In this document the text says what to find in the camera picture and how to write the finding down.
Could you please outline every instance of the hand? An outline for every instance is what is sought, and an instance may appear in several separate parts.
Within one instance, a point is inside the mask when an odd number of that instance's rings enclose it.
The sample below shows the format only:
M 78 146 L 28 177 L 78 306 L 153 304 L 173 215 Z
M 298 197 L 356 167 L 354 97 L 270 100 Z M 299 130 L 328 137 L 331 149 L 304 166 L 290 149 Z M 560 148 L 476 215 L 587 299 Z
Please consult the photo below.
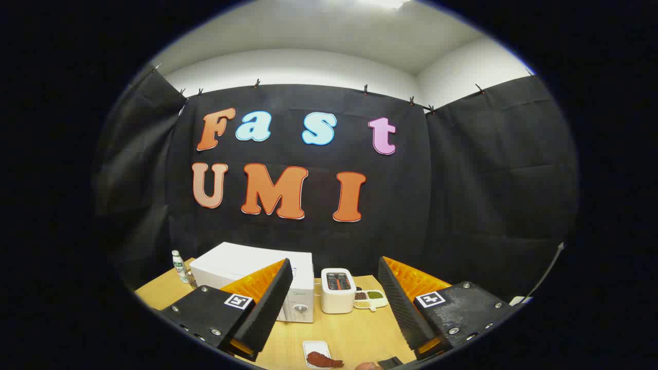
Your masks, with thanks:
M 374 362 L 364 362 L 356 366 L 354 370 L 384 370 L 381 366 L 377 366 Z

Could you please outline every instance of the wooden table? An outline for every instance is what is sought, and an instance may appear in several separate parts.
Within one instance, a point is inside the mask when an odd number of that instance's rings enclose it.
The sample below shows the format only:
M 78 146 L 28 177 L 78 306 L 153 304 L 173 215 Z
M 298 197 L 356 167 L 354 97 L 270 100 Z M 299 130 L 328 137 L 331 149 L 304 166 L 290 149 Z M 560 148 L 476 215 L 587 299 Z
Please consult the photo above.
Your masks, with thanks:
M 185 261 L 189 269 L 190 262 Z M 372 275 L 354 277 L 354 283 L 363 290 L 382 286 Z M 136 290 L 136 294 L 150 307 L 164 309 L 179 300 L 193 288 L 183 284 L 175 269 L 171 269 Z M 315 286 L 320 294 L 321 286 Z M 329 315 L 320 309 L 320 297 L 314 297 L 313 323 L 288 323 L 277 321 L 272 327 L 265 348 L 254 363 L 265 369 L 308 369 L 304 359 L 302 342 L 323 340 L 329 345 L 333 359 L 340 359 L 345 370 L 352 370 L 362 362 L 377 362 L 397 356 L 403 363 L 416 359 L 409 349 L 391 306 L 380 307 L 376 312 L 369 309 L 353 309 L 351 313 Z

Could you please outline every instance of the microwave knob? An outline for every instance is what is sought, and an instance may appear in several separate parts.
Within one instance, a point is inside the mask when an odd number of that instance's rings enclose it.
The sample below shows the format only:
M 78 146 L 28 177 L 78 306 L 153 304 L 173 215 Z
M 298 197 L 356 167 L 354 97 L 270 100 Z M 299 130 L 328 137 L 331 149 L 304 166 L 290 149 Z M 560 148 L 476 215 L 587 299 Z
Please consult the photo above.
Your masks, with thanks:
M 298 304 L 293 308 L 295 309 L 295 311 L 297 311 L 299 313 L 304 313 L 304 312 L 309 310 L 309 308 L 306 305 L 303 305 L 303 304 Z

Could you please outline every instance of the light blue letter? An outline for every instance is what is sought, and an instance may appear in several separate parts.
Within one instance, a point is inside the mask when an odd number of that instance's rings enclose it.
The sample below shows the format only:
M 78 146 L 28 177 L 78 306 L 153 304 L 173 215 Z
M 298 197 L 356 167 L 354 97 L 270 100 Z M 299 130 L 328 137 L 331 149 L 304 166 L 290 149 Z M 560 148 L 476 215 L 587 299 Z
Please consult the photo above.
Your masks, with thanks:
M 243 124 L 236 130 L 238 140 L 263 142 L 270 137 L 270 122 L 272 115 L 265 111 L 255 111 L 242 117 Z
M 311 113 L 304 118 L 304 127 L 308 128 L 301 133 L 301 139 L 306 144 L 327 145 L 334 139 L 336 117 L 330 113 Z

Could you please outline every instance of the black backdrop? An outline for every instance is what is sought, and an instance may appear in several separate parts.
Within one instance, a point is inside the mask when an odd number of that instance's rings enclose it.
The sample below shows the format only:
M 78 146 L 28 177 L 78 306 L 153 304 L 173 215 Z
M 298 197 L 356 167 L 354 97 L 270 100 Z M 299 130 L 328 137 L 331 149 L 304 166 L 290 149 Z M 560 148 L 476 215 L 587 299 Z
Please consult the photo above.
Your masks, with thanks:
M 560 109 L 528 76 L 426 119 L 432 191 L 419 266 L 508 302 L 529 293 L 578 205 L 576 152 Z
M 152 96 L 157 91 L 161 97 Z M 105 247 L 131 288 L 170 268 L 170 250 L 198 257 L 227 241 L 311 251 L 316 276 L 325 267 L 374 274 L 386 255 L 450 283 L 471 280 L 509 301 L 535 285 L 567 233 L 577 204 L 576 154 L 538 78 L 485 92 L 424 115 L 408 101 L 310 85 L 231 88 L 185 102 L 157 71 L 146 74 L 120 100 L 101 140 L 95 183 Z M 236 116 L 217 146 L 197 151 L 203 117 L 228 108 Z M 253 111 L 272 115 L 270 137 L 238 140 L 241 118 Z M 337 118 L 327 145 L 301 139 L 312 112 Z M 368 122 L 380 117 L 396 127 L 392 155 L 372 146 Z M 217 208 L 194 199 L 196 162 L 228 165 Z M 248 163 L 264 164 L 273 182 L 288 166 L 306 168 L 305 218 L 242 213 Z M 332 218 L 336 175 L 345 171 L 367 178 L 356 223 Z M 208 170 L 206 194 L 213 182 Z
M 197 151 L 203 117 L 234 108 L 217 146 Z M 272 115 L 270 137 L 263 142 L 235 137 L 242 117 L 253 111 Z M 333 114 L 334 139 L 327 145 L 307 145 L 301 139 L 309 113 Z M 368 122 L 386 117 L 396 127 L 389 135 L 395 153 L 382 155 L 372 146 Z M 224 197 L 219 207 L 200 206 L 193 197 L 191 164 L 211 167 L 225 163 Z M 247 215 L 247 175 L 244 165 L 262 163 L 273 183 L 288 166 L 309 175 L 303 182 L 302 220 L 276 215 Z M 430 188 L 430 151 L 422 108 L 406 101 L 357 90 L 308 85 L 232 88 L 190 97 L 172 139 L 168 160 L 168 196 L 172 241 L 183 256 L 198 256 L 221 242 L 290 251 L 311 251 L 315 274 L 343 267 L 355 275 L 376 272 L 378 257 L 390 255 L 416 265 L 425 237 Z M 361 186 L 362 218 L 341 223 L 332 218 L 338 209 L 339 172 L 366 176 Z M 205 176 L 206 194 L 213 193 L 213 172 Z

